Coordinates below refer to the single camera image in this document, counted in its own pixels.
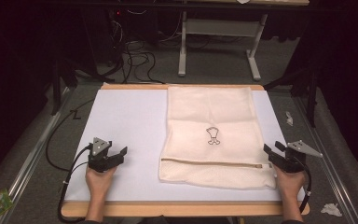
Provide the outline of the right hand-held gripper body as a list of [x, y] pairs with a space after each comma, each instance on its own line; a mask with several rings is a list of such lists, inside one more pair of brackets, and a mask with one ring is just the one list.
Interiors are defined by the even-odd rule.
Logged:
[[271, 163], [286, 173], [298, 173], [305, 170], [306, 156], [322, 158], [324, 155], [307, 145], [302, 140], [288, 143], [287, 149], [280, 155], [272, 150]]

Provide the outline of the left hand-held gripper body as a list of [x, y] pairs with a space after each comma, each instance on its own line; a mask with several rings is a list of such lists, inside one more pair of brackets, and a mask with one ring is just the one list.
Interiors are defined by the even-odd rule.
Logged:
[[117, 167], [124, 162], [124, 157], [114, 158], [108, 155], [108, 141], [94, 137], [89, 153], [89, 168], [103, 173], [111, 168]]

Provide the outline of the cream mesh laundry bag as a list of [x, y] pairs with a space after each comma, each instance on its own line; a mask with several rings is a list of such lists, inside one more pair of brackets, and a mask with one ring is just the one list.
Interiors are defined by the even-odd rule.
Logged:
[[224, 189], [274, 189], [274, 169], [249, 88], [168, 88], [159, 179]]

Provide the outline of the person's right hand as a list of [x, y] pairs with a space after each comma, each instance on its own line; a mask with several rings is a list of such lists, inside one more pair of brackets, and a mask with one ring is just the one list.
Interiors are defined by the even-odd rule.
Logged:
[[297, 195], [303, 187], [306, 177], [303, 172], [286, 173], [277, 166], [275, 166], [277, 174], [277, 183], [282, 200], [286, 203], [297, 204]]

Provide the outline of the person's left hand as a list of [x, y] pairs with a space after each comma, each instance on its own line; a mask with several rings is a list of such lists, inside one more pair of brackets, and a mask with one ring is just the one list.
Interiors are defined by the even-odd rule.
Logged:
[[106, 194], [110, 189], [116, 167], [103, 173], [87, 168], [86, 182], [89, 188], [90, 200], [92, 202], [104, 202]]

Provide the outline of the white table sheet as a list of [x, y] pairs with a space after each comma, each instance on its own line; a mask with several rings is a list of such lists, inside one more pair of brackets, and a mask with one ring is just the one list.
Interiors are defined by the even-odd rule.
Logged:
[[158, 178], [159, 156], [166, 137], [165, 90], [97, 91], [78, 149], [95, 137], [113, 143], [115, 154], [126, 147], [106, 199], [111, 202], [277, 202], [276, 189], [217, 189]]

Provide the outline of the black metal stand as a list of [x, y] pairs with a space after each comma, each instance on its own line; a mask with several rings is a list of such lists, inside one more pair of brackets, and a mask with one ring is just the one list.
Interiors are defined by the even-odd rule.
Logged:
[[314, 110], [316, 106], [318, 73], [315, 69], [300, 68], [295, 72], [283, 75], [263, 86], [266, 91], [278, 86], [291, 85], [290, 93], [294, 97], [307, 97], [306, 116], [312, 127], [315, 127]]
[[65, 59], [57, 59], [52, 67], [52, 116], [57, 114], [62, 105], [61, 81], [68, 88], [75, 88], [77, 86], [75, 70]]

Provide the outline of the crumpled white tissue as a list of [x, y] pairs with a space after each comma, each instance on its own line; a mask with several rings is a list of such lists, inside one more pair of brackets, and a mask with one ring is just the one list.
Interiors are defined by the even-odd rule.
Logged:
[[325, 204], [321, 212], [335, 217], [342, 217], [342, 213], [339, 211], [336, 203]]

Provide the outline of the metal floor rail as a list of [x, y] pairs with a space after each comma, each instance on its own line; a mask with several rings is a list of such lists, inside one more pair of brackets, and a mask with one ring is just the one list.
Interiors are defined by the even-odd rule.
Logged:
[[307, 129], [309, 130], [315, 148], [324, 155], [321, 159], [319, 159], [319, 163], [320, 166], [323, 168], [324, 174], [326, 175], [330, 187], [336, 196], [340, 211], [347, 220], [348, 224], [358, 224], [358, 213], [352, 203], [351, 197], [343, 181], [338, 176], [337, 170], [325, 150], [320, 135], [317, 133], [317, 130], [310, 124], [303, 100], [301, 98], [295, 97], [293, 101], [296, 105], [296, 108], [299, 110], [299, 114], [304, 120]]
[[16, 178], [8, 190], [9, 196], [13, 202], [13, 206], [0, 217], [0, 224], [7, 224], [9, 222], [9, 219], [19, 202], [21, 195], [25, 191], [28, 182], [34, 173], [34, 170], [40, 161], [44, 146], [48, 141], [48, 137], [52, 133], [53, 128], [58, 123], [58, 120], [62, 115], [62, 109], [67, 105], [67, 102], [71, 98], [74, 91], [74, 88], [66, 87], [61, 93], [62, 104], [58, 107], [58, 111], [55, 115], [49, 116], [47, 126], [44, 128], [35, 146], [28, 154]]

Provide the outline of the white metal desk frame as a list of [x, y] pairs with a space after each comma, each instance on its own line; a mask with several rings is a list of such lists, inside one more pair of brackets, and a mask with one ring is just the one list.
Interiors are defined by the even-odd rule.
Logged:
[[[183, 0], [190, 3], [214, 3], [229, 7], [306, 7], [310, 0]], [[233, 37], [250, 37], [253, 45], [245, 51], [247, 63], [250, 66], [253, 80], [261, 79], [255, 53], [263, 34], [269, 14], [262, 13], [257, 19], [245, 21], [243, 19], [194, 19], [187, 16], [187, 12], [181, 13], [181, 48], [179, 52], [178, 76], [186, 75], [186, 38], [188, 35], [219, 35]]]

